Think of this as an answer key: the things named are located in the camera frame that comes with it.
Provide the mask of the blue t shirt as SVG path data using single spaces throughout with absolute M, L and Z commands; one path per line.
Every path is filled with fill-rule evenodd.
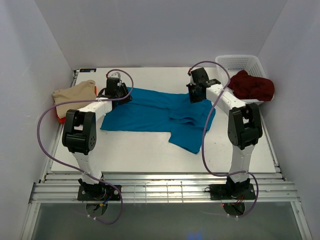
M 101 130 L 168 132 L 169 143 L 197 154 L 203 131 L 209 131 L 216 112 L 211 101 L 191 103 L 187 93 L 134 88 L 132 101 L 117 106 L 103 119 Z

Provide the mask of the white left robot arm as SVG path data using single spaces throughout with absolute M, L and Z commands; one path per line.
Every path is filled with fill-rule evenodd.
M 103 174 L 92 157 L 97 143 L 97 120 L 131 100 L 126 84 L 119 77 L 108 77 L 106 87 L 99 92 L 96 101 L 66 112 L 62 144 L 82 170 L 82 178 L 78 182 L 81 192 L 90 200 L 100 200 L 107 195 L 107 187 L 101 182 Z

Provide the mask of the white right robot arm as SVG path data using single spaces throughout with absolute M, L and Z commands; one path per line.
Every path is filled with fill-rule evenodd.
M 253 150 L 263 135 L 260 110 L 255 103 L 238 99 L 217 79 L 210 79 L 201 67 L 188 71 L 191 103 L 209 100 L 228 117 L 227 136 L 232 144 L 232 160 L 224 184 L 206 189 L 211 200 L 254 200 L 256 197 L 249 167 Z

